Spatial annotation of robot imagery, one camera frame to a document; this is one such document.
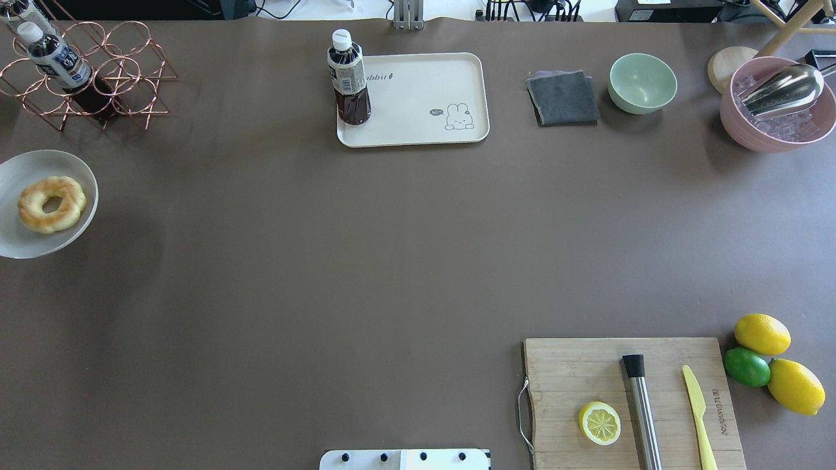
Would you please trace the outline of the mint green bowl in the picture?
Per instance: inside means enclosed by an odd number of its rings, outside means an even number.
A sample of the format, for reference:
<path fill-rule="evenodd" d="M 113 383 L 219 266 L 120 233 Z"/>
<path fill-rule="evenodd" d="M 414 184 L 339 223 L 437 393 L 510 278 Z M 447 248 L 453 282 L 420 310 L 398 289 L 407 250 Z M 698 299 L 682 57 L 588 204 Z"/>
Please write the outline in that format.
<path fill-rule="evenodd" d="M 608 93 L 621 110 L 648 115 L 666 106 L 678 92 L 675 73 L 659 57 L 632 53 L 610 67 Z"/>

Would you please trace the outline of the pink bowl with ice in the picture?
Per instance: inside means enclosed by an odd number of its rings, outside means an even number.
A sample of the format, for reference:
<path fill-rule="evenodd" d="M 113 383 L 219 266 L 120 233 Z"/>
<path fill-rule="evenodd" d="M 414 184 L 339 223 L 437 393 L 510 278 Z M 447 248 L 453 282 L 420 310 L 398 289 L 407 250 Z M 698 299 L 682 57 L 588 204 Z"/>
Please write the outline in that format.
<path fill-rule="evenodd" d="M 738 144 L 762 153 L 791 151 L 824 140 L 834 129 L 834 93 L 825 84 L 824 91 L 816 103 L 803 115 L 809 119 L 798 126 L 794 136 L 783 139 L 777 131 L 764 132 L 764 126 L 749 118 L 740 103 L 739 95 L 745 84 L 762 82 L 785 66 L 795 63 L 783 57 L 755 57 L 743 63 L 731 76 L 731 81 L 720 100 L 720 121 L 730 137 Z"/>

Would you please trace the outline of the steel ice scoop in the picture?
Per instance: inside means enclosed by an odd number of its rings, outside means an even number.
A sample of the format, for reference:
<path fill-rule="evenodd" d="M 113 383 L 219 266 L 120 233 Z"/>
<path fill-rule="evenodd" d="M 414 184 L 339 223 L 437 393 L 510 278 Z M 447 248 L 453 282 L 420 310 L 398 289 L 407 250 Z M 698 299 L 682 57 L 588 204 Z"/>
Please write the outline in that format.
<path fill-rule="evenodd" d="M 792 115 L 812 107 L 824 92 L 824 75 L 819 69 L 794 63 L 780 69 L 741 99 L 756 120 Z"/>

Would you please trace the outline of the green lime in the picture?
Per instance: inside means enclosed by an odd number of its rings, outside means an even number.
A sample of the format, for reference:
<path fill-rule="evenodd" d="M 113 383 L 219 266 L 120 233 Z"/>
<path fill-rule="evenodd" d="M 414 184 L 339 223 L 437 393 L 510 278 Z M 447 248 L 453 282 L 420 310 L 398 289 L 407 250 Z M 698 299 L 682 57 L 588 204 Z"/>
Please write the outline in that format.
<path fill-rule="evenodd" d="M 728 376 L 744 386 L 759 388 L 767 386 L 771 370 L 760 354 L 741 346 L 729 349 L 723 357 L 724 369 Z"/>

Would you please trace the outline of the half lemon slice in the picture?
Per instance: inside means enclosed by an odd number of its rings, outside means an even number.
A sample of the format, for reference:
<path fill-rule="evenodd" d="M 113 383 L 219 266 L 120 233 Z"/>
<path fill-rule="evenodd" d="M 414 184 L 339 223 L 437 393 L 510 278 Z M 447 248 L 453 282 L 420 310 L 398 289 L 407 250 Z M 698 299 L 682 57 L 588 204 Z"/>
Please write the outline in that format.
<path fill-rule="evenodd" d="M 619 414 L 609 404 L 591 401 L 581 407 L 577 424 L 582 434 L 597 445 L 608 446 L 617 441 L 621 434 Z"/>

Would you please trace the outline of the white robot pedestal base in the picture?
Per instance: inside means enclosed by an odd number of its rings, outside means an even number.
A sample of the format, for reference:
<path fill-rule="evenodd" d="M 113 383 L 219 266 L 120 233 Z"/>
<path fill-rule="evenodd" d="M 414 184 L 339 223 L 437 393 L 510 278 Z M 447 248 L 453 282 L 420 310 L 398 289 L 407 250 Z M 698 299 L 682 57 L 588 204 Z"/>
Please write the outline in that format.
<path fill-rule="evenodd" d="M 332 450 L 319 469 L 491 469 L 490 451 L 480 448 Z"/>

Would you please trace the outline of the white round plate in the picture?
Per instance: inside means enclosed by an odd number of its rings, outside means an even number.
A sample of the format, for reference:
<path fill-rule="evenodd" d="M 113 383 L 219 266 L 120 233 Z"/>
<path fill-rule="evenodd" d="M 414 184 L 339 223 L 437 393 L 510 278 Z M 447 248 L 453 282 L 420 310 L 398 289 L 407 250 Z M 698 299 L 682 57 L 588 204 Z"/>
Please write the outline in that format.
<path fill-rule="evenodd" d="M 24 226 L 18 215 L 18 200 L 26 187 L 50 176 L 68 176 L 80 184 L 86 207 L 80 220 L 66 230 L 44 234 Z M 99 201 L 95 174 L 80 158 L 56 149 L 39 149 L 13 157 L 1 166 L 1 255 L 32 259 L 68 246 L 86 231 Z"/>

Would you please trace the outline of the wooden cutting board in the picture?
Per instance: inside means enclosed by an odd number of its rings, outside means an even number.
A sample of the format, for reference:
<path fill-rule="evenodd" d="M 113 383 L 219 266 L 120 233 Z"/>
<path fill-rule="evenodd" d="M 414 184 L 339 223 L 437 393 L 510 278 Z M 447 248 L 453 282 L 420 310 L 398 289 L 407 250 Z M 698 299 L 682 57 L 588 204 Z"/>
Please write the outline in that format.
<path fill-rule="evenodd" d="M 683 366 L 692 369 L 707 402 L 703 422 L 717 466 L 746 468 L 716 338 L 528 338 L 524 351 L 535 469 L 644 468 L 631 422 L 627 354 L 644 355 L 663 468 L 701 468 Z M 580 431 L 579 411 L 591 401 L 619 414 L 615 444 L 597 445 Z"/>

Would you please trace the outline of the yellow lemon lower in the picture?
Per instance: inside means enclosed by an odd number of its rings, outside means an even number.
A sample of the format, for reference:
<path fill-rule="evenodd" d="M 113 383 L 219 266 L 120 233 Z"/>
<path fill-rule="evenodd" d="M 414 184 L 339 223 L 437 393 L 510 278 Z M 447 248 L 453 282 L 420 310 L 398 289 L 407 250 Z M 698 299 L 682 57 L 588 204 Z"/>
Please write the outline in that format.
<path fill-rule="evenodd" d="M 794 413 L 815 416 L 826 401 L 826 392 L 818 377 L 797 361 L 772 359 L 767 389 L 785 408 Z"/>

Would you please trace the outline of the wooden mug tree stand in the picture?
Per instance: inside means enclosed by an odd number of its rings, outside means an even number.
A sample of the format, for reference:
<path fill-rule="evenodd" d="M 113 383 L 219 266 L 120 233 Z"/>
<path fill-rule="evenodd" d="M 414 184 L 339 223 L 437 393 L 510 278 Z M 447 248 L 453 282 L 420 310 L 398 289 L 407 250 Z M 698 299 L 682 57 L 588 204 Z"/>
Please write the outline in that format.
<path fill-rule="evenodd" d="M 767 19 L 777 25 L 777 34 L 770 39 L 759 51 L 744 46 L 731 46 L 723 48 L 709 59 L 707 64 L 707 75 L 717 92 L 722 93 L 731 81 L 734 72 L 753 57 L 771 56 L 782 48 L 794 35 L 833 35 L 834 27 L 809 27 L 812 17 L 819 11 L 823 11 L 828 17 L 833 17 L 834 8 L 832 1 L 807 1 L 797 13 L 789 19 L 782 19 L 777 13 L 770 10 L 762 1 L 750 2 Z"/>

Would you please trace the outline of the glazed ring donut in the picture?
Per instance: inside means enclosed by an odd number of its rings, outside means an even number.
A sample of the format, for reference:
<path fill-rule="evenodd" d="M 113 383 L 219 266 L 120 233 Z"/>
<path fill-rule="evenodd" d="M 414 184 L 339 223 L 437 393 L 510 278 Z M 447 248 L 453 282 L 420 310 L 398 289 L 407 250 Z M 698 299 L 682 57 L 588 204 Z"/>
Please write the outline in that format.
<path fill-rule="evenodd" d="M 44 210 L 51 198 L 60 205 L 51 212 Z M 86 207 L 86 194 L 74 178 L 50 176 L 26 187 L 18 200 L 18 216 L 29 230 L 55 233 L 73 226 Z"/>

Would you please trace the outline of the yellow plastic knife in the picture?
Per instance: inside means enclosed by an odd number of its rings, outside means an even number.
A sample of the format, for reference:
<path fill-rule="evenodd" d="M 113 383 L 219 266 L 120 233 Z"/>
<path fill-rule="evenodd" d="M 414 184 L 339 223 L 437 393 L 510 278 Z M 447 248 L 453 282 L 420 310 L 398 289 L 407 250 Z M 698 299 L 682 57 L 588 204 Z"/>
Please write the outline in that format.
<path fill-rule="evenodd" d="M 707 428 L 705 428 L 703 420 L 703 416 L 707 411 L 707 402 L 705 402 L 698 378 L 696 378 L 692 369 L 687 365 L 683 365 L 682 375 L 686 384 L 690 408 L 692 408 L 696 438 L 698 438 L 699 463 L 702 469 L 717 470 L 718 466 L 713 453 L 713 447 L 711 446 Z"/>

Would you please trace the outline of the aluminium frame post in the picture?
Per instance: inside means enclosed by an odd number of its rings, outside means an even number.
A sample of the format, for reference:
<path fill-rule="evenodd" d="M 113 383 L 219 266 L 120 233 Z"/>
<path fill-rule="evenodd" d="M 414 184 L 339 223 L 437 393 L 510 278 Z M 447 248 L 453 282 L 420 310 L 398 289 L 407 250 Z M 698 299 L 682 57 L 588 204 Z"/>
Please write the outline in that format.
<path fill-rule="evenodd" d="M 424 29 L 423 0 L 394 0 L 393 3 L 393 26 L 398 31 Z"/>

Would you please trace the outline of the grey folded cloth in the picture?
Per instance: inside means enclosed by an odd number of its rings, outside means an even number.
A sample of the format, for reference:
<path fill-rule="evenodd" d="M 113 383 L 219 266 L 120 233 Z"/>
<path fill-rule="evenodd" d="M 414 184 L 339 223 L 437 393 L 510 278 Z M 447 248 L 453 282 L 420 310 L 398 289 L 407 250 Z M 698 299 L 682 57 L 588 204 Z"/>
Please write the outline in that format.
<path fill-rule="evenodd" d="M 526 79 L 541 126 L 588 124 L 600 119 L 594 80 L 582 70 L 541 70 Z"/>

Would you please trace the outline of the cream rabbit tray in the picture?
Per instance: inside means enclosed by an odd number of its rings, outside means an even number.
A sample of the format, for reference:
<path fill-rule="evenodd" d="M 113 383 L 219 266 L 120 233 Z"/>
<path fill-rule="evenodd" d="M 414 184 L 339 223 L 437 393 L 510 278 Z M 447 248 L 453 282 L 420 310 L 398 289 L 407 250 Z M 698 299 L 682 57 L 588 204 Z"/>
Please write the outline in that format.
<path fill-rule="evenodd" d="M 483 63 L 469 52 L 364 57 L 372 115 L 361 125 L 338 119 L 347 147 L 480 142 L 490 120 Z"/>

